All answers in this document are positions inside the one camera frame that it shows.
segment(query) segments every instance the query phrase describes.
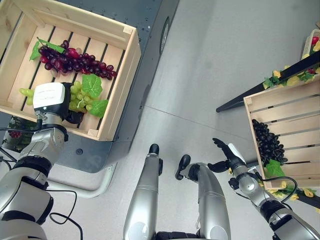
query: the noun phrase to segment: yellow fruit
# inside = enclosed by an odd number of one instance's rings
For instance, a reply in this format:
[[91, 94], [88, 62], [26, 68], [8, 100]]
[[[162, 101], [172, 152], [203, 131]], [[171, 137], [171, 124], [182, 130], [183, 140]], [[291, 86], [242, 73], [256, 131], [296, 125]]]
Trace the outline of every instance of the yellow fruit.
[[290, 197], [290, 199], [292, 200], [292, 201], [294, 201], [294, 200], [297, 200], [299, 198], [299, 196], [295, 193], [295, 194], [293, 194], [291, 197]]
[[304, 191], [304, 195], [306, 195], [309, 198], [312, 198], [314, 196], [314, 193], [307, 188], [304, 188], [303, 191]]
[[278, 77], [278, 78], [281, 77], [281, 73], [280, 73], [279, 71], [277, 71], [277, 70], [274, 70], [274, 71], [272, 72], [272, 75], [273, 75], [274, 77]]
[[320, 50], [320, 41], [317, 41], [316, 44], [313, 47], [313, 51], [317, 52]]
[[296, 85], [297, 83], [299, 83], [299, 81], [300, 81], [299, 77], [292, 76], [286, 81], [286, 85], [287, 86], [293, 86], [293, 85]]
[[310, 54], [309, 54], [309, 53], [306, 53], [305, 55], [302, 56], [302, 59], [305, 59], [305, 58], [307, 58], [307, 57], [309, 57], [309, 56], [310, 56]]
[[282, 181], [280, 188], [285, 189], [286, 187], [287, 187], [287, 182], [286, 181]]

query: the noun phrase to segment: robotic hand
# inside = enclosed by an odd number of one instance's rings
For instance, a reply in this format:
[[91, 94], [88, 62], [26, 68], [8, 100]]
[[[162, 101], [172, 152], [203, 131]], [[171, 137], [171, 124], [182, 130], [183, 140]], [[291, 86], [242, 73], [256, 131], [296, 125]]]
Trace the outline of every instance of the robotic hand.
[[42, 126], [0, 181], [1, 240], [47, 239], [41, 224], [54, 203], [47, 178], [68, 141], [62, 121], [68, 116], [70, 86], [51, 82], [35, 88], [33, 106]]
[[251, 200], [274, 231], [273, 240], [320, 240], [315, 229], [259, 185], [258, 176], [248, 171], [246, 163], [232, 144], [226, 145], [217, 138], [213, 138], [213, 141], [222, 149], [227, 160], [209, 163], [209, 169], [215, 173], [232, 169], [235, 178], [229, 181], [230, 186], [234, 190], [239, 188]]

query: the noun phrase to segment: green leaf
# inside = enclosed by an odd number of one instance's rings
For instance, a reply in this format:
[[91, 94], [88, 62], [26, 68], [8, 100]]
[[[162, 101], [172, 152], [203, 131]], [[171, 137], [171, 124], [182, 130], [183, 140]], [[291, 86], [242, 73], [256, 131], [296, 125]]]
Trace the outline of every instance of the green leaf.
[[42, 44], [47, 44], [47, 46], [48, 46], [49, 48], [52, 48], [52, 49], [56, 50], [58, 53], [61, 53], [61, 54], [62, 54], [62, 53], [65, 51], [65, 49], [64, 49], [63, 47], [61, 47], [61, 46], [52, 44], [52, 43], [50, 43], [50, 42], [48, 42], [48, 41], [45, 41], [45, 40], [42, 40], [42, 39], [40, 39], [40, 38], [38, 38], [38, 40], [39, 40], [39, 42], [42, 43]]
[[274, 84], [272, 83], [272, 81], [268, 77], [265, 77], [264, 78], [264, 82], [263, 82], [264, 89], [268, 89], [268, 88], [271, 88], [273, 86], [274, 86]]
[[38, 52], [39, 44], [40, 44], [40, 42], [37, 41], [37, 42], [35, 43], [35, 45], [33, 46], [32, 54], [31, 54], [29, 60], [34, 60], [34, 59], [36, 59], [37, 57], [40, 57], [40, 56], [41, 56], [41, 54]]
[[100, 77], [95, 74], [82, 75], [82, 90], [92, 98], [99, 97], [102, 92]]
[[280, 167], [280, 162], [270, 159], [269, 163], [266, 165], [266, 169], [272, 176], [276, 177], [284, 177], [285, 173], [282, 171]]
[[90, 109], [89, 113], [92, 115], [103, 118], [105, 115], [105, 111], [107, 109], [109, 100], [96, 100], [92, 102], [92, 108]]

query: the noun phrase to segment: wooden slat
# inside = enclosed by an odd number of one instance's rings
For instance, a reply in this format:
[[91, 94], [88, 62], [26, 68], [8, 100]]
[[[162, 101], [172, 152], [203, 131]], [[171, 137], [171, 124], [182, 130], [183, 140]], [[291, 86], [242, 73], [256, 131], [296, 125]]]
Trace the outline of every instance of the wooden slat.
[[303, 161], [320, 162], [320, 146], [286, 150], [284, 157], [288, 159], [288, 163]]
[[[307, 175], [307, 176], [294, 176], [294, 180], [298, 183], [299, 188], [320, 188], [320, 174]], [[273, 180], [270, 183], [270, 188], [267, 189], [281, 189], [281, 182], [283, 180]]]
[[131, 83], [141, 57], [137, 36], [137, 30], [134, 29], [129, 40], [128, 48], [123, 56], [123, 64], [121, 64], [119, 69], [108, 106], [101, 121], [98, 133], [98, 138], [101, 139], [101, 141], [112, 141], [115, 136]]
[[39, 60], [29, 60], [29, 57], [31, 56], [32, 50], [36, 42], [38, 41], [37, 37], [43, 40], [48, 40], [51, 32], [52, 32], [53, 26], [46, 25], [44, 28], [37, 27], [36, 31], [34, 32], [34, 35], [32, 37], [32, 40], [30, 41], [29, 47], [26, 50], [24, 59], [21, 63], [21, 66], [19, 68], [19, 71], [16, 75], [14, 84], [12, 86], [12, 89], [10, 91], [10, 95], [8, 97], [8, 101], [13, 103], [12, 108], [16, 110], [20, 110], [24, 100], [25, 96], [20, 94], [19, 89], [24, 88], [28, 89], [31, 83], [31, 80], [34, 76], [34, 73], [37, 69]]
[[298, 119], [289, 119], [268, 124], [270, 132], [278, 134], [287, 134], [303, 130], [320, 128], [320, 115], [299, 117]]
[[[68, 39], [69, 35], [69, 31], [56, 27], [50, 39], [50, 43], [60, 45], [63, 40]], [[41, 63], [31, 88], [34, 89], [40, 84], [51, 83], [52, 79], [53, 76], [51, 72], [46, 70], [45, 65]], [[24, 105], [23, 111], [29, 114], [34, 114], [35, 112], [32, 105]]]
[[20, 65], [37, 26], [25, 15], [21, 17], [4, 54], [0, 67], [0, 96], [8, 99]]
[[259, 122], [269, 122], [297, 115], [307, 114], [320, 110], [320, 96], [310, 97], [301, 101], [295, 101], [285, 105], [251, 113], [251, 119]]
[[[108, 45], [105, 55], [103, 57], [103, 62], [107, 65], [113, 65], [116, 71], [122, 56], [123, 50], [121, 48]], [[113, 80], [108, 80], [106, 78], [102, 80], [102, 92], [100, 94], [100, 99], [107, 99], [108, 94], [111, 90]], [[80, 129], [89, 131], [89, 129], [96, 129], [99, 124], [100, 118], [93, 116], [91, 114], [85, 115], [85, 121], [80, 124]]]
[[[85, 49], [85, 46], [88, 42], [88, 37], [87, 36], [82, 36], [80, 34], [77, 33], [73, 33], [70, 42], [69, 42], [69, 48], [81, 48], [82, 51]], [[58, 77], [55, 78], [55, 82], [56, 83], [72, 83], [74, 77], [75, 77], [75, 72], [68, 72], [68, 74], [66, 76], [59, 74]]]
[[278, 140], [284, 145], [285, 149], [320, 144], [320, 131], [313, 130], [279, 136]]
[[0, 58], [4, 53], [20, 14], [20, 8], [11, 0], [2, 0], [0, 2]]
[[320, 162], [285, 164], [281, 167], [286, 176], [307, 176], [320, 174]]
[[249, 96], [252, 103], [248, 105], [249, 111], [286, 103], [292, 100], [312, 96], [320, 93], [320, 81], [314, 80], [299, 86], [283, 87], [276, 90], [260, 92]]

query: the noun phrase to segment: purple grape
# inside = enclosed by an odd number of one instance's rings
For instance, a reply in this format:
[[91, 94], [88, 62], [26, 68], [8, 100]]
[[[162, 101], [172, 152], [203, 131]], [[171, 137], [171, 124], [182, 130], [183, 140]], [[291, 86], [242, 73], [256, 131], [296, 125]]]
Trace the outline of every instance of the purple grape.
[[44, 65], [44, 68], [45, 68], [46, 70], [51, 70], [51, 69], [52, 69], [52, 65], [51, 65], [49, 62], [47, 62], [47, 63]]
[[106, 66], [106, 69], [107, 69], [108, 71], [112, 71], [112, 70], [114, 69], [114, 66], [108, 65], [108, 66]]
[[107, 64], [105, 62], [100, 62], [99, 64], [100, 69], [105, 69], [107, 67]]
[[69, 42], [68, 42], [68, 40], [64, 40], [62, 44], [64, 44], [64, 45], [66, 46], [66, 49], [69, 48]]
[[97, 66], [97, 65], [99, 64], [99, 61], [93, 60], [93, 61], [91, 62], [91, 64], [92, 64], [92, 66]]

